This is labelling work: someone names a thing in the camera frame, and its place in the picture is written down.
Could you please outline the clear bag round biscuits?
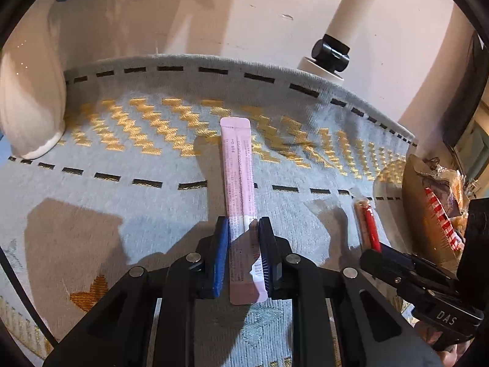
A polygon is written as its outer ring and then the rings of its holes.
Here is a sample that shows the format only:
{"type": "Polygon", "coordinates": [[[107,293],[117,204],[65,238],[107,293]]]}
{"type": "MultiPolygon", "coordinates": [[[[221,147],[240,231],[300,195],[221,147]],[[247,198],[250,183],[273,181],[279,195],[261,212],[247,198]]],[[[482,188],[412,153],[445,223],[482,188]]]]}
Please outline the clear bag round biscuits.
{"type": "Polygon", "coordinates": [[[462,191],[464,176],[458,170],[442,167],[439,162],[439,158],[424,159],[429,173],[423,184],[436,195],[453,228],[464,237],[468,223],[468,201],[462,191]]]}

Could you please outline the pink stick sachet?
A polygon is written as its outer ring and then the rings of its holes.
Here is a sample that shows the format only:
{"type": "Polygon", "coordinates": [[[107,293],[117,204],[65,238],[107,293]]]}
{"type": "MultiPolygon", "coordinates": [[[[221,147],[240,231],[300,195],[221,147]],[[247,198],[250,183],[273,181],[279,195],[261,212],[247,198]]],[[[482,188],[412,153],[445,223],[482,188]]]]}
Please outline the pink stick sachet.
{"type": "Polygon", "coordinates": [[[258,239],[249,119],[220,120],[226,215],[229,219],[230,303],[236,306],[268,298],[258,239]]]}

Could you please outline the red white rice cracker bag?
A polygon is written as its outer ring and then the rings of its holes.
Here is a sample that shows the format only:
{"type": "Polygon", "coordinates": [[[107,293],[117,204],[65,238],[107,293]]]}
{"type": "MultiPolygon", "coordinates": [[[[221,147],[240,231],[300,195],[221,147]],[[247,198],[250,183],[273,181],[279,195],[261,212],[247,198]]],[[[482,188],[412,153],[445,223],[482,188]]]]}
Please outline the red white rice cracker bag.
{"type": "Polygon", "coordinates": [[[464,248],[462,239],[458,236],[453,228],[453,225],[450,219],[447,217],[445,209],[439,201],[439,198],[429,187],[425,187],[424,192],[428,201],[428,208],[432,212],[435,222],[441,230],[445,240],[447,240],[450,249],[453,251],[462,251],[464,248]]]}

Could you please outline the black pole clamp base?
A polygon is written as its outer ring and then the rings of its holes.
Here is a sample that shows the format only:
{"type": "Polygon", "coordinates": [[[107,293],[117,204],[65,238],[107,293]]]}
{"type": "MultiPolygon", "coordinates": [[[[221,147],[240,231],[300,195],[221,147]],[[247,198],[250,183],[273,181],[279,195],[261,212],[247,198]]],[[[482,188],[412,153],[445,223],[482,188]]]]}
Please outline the black pole clamp base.
{"type": "Polygon", "coordinates": [[[316,75],[333,82],[342,84],[344,79],[340,73],[350,63],[350,48],[333,36],[325,34],[312,48],[311,56],[304,56],[298,70],[316,75]]]}

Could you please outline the white lamp pole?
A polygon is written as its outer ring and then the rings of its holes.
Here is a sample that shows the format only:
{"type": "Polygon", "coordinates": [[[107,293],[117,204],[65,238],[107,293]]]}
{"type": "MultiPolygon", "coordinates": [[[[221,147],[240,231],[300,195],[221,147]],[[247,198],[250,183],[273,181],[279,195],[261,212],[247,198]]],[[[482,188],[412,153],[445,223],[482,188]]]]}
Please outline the white lamp pole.
{"type": "Polygon", "coordinates": [[[326,30],[326,35],[352,48],[374,2],[375,0],[341,0],[326,30]]]}

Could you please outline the red biscuit packet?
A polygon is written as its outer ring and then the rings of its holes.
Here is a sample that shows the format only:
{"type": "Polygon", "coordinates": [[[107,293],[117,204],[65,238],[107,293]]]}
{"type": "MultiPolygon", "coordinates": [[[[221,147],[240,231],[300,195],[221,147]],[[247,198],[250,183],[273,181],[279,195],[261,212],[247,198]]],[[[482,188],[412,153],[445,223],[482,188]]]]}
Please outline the red biscuit packet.
{"type": "Polygon", "coordinates": [[[376,252],[381,252],[381,241],[369,201],[356,199],[353,206],[360,232],[361,249],[363,251],[373,249],[376,252]]]}

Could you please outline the dark television screen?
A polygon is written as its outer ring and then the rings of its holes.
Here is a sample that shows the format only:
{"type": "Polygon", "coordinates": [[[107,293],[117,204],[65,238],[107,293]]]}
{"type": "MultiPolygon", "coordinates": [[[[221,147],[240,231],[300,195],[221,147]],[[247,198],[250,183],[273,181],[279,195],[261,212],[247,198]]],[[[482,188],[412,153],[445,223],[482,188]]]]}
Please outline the dark television screen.
{"type": "Polygon", "coordinates": [[[468,64],[461,83],[442,119],[442,139],[453,149],[468,128],[480,103],[488,80],[488,47],[479,35],[472,35],[468,64]]]}

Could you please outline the white ceramic vase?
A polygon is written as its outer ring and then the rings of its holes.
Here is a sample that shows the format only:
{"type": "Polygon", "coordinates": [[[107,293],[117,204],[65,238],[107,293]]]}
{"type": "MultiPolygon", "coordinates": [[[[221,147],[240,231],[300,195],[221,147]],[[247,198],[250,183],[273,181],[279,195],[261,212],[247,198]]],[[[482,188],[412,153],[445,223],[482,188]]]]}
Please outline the white ceramic vase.
{"type": "Polygon", "coordinates": [[[1,131],[24,159],[48,153],[65,132],[65,78],[48,25],[52,5],[35,3],[2,48],[1,131]]]}

